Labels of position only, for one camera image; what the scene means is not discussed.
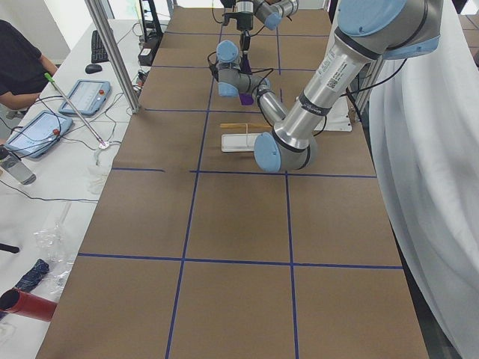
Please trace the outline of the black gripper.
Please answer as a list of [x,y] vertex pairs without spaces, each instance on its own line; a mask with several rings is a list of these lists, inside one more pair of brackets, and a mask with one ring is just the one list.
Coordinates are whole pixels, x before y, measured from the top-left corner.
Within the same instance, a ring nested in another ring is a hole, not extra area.
[[250,47],[250,34],[248,31],[253,29],[253,13],[251,12],[230,12],[224,15],[223,25],[229,24],[231,19],[237,21],[237,30],[241,33],[241,51],[247,52]]

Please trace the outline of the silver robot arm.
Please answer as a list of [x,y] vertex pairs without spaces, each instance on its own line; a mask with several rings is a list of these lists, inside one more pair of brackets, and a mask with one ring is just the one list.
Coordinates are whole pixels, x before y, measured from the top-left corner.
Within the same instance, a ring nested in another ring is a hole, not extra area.
[[442,1],[342,1],[334,42],[323,62],[286,109],[267,79],[243,73],[240,51],[224,40],[216,47],[219,95],[250,94],[272,130],[255,140],[254,158],[267,172],[302,169],[317,154],[313,131],[365,64],[433,52],[440,38]]
[[240,48],[247,52],[250,47],[250,31],[253,29],[254,18],[257,18],[269,30],[275,30],[285,17],[294,15],[299,9],[297,0],[286,1],[222,1],[224,8],[231,8],[223,16],[222,24],[227,26],[231,19],[237,22],[237,30],[241,32]]

